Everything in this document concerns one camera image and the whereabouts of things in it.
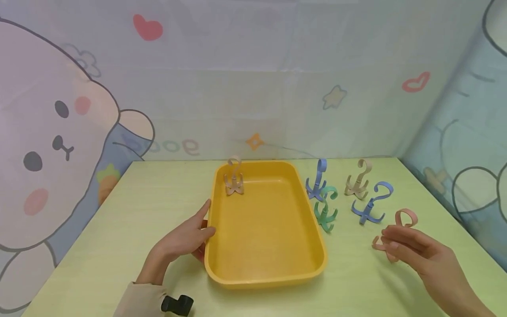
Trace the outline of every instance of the light green table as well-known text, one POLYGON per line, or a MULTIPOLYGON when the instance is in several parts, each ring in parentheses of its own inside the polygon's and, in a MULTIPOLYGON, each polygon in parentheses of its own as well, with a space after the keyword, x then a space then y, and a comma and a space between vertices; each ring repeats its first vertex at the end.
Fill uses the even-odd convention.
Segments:
MULTIPOLYGON (((323 233, 329 263, 324 274, 297 287, 227 291, 211 281, 191 256, 169 266, 164 284, 173 297, 195 300, 193 316, 206 317, 440 317, 417 274, 404 263, 390 264, 373 250, 373 238, 394 213, 410 208, 416 228, 454 249, 477 294, 498 316, 507 315, 507 274, 417 182, 397 159, 372 159, 365 177, 373 185, 394 186, 378 201, 374 215, 386 212, 381 225, 359 225, 350 211, 354 196, 344 196, 345 181, 360 172, 356 159, 328 160, 323 179, 340 191, 330 202, 338 208, 335 227, 323 233)), ((301 181, 314 182, 317 160, 291 161, 301 181)), ((192 215, 210 196, 215 169, 222 161, 134 162, 55 269, 24 317, 110 317, 127 284, 135 280, 150 248, 192 215)))

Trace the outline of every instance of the right hand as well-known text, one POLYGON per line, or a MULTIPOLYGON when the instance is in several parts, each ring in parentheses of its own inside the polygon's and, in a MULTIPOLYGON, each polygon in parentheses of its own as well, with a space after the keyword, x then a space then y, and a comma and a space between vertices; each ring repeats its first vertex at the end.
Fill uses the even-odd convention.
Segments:
POLYGON ((211 200, 207 200, 197 213, 166 234, 148 253, 136 284, 162 285, 167 266, 179 256, 192 254, 204 262, 205 242, 215 234, 204 216, 211 200))
POLYGON ((419 230, 387 226, 386 251, 412 267, 437 305, 451 317, 494 317, 475 295, 454 252, 419 230))

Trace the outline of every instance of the curved hook top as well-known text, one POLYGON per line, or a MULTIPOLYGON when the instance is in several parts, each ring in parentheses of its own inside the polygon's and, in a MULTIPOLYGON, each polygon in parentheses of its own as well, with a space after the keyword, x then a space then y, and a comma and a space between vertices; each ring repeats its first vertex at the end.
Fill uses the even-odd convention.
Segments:
POLYGON ((235 161, 237 161, 237 162, 238 162, 238 164, 241 164, 241 159, 240 159, 240 158, 239 158, 239 156, 237 156, 237 155, 233 155, 233 156, 231 156, 231 157, 227 160, 227 164, 229 164, 230 166, 232 166, 232 165, 233 165, 232 160, 235 160, 235 161))
POLYGON ((391 196, 392 193, 394 192, 394 188, 392 187, 392 185, 390 183, 388 183, 388 182, 378 182, 373 187, 373 190, 376 193, 379 191, 379 188, 378 188, 379 186, 384 186, 385 188, 387 188, 387 190, 389 191, 389 193, 385 194, 385 195, 377 196, 375 198, 372 198, 372 202, 375 201, 375 200, 379 200, 379 199, 385 199, 385 198, 391 196))
POLYGON ((317 163, 317 170, 319 172, 325 172, 328 168, 328 161, 326 159, 319 159, 317 163))
POLYGON ((322 197, 324 197, 324 194, 329 193, 329 192, 333 192, 333 194, 330 195, 331 199, 334 200, 334 199, 336 199, 336 197, 338 197, 338 190, 336 190, 336 187, 334 187, 334 186, 326 186, 326 187, 322 188, 320 190, 320 195, 322 197))
POLYGON ((415 226, 417 224, 417 222, 419 221, 415 212, 411 211, 408 208, 403 208, 403 209, 396 211, 396 214, 394 214, 394 220, 396 221, 397 226, 404 226, 407 228, 415 226), (402 213, 405 213, 410 217, 410 220, 412 221, 410 224, 403 224, 402 213))
POLYGON ((364 164, 366 164, 365 174, 367 174, 372 170, 372 163, 369 160, 362 158, 357 161, 358 167, 362 167, 364 164))

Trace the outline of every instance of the cartoon heart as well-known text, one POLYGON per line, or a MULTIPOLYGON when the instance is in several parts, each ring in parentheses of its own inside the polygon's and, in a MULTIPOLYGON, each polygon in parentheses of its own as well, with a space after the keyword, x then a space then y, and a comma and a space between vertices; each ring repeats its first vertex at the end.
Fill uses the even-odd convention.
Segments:
POLYGON ((426 84, 428 83, 430 73, 423 72, 417 78, 407 79, 402 84, 402 89, 406 92, 419 92, 424 89, 426 84))
POLYGON ((164 28, 158 21, 146 21, 142 15, 134 15, 134 26, 145 41, 154 41, 162 36, 164 28))

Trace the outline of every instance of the black clip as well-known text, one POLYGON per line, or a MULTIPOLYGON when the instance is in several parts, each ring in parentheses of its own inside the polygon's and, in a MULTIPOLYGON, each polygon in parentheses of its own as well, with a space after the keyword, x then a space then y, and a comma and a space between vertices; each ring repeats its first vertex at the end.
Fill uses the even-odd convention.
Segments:
POLYGON ((162 301, 162 307, 160 307, 160 309, 163 312, 170 311, 178 316, 188 316, 193 304, 194 300, 186 295, 180 295, 178 300, 166 296, 162 301))

